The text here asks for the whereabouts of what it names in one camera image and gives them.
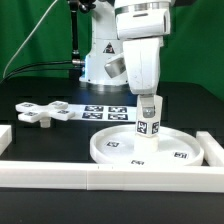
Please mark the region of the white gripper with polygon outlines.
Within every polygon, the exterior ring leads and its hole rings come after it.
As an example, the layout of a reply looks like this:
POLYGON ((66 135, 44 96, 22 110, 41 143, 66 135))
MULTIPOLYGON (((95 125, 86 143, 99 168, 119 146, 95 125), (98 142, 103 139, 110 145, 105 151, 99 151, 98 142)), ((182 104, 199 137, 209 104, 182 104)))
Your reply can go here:
POLYGON ((160 76, 161 39, 144 38, 123 42, 128 83, 133 94, 139 96, 140 116, 155 116, 154 96, 160 76))

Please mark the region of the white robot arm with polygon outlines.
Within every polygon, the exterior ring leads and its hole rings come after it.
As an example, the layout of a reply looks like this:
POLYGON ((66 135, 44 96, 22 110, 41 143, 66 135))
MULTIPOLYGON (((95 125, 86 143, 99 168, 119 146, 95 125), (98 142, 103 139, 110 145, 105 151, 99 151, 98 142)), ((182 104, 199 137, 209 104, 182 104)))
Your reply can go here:
POLYGON ((137 116, 156 116, 160 48, 170 34, 176 0, 89 0, 92 40, 80 81, 98 88, 127 85, 137 116))

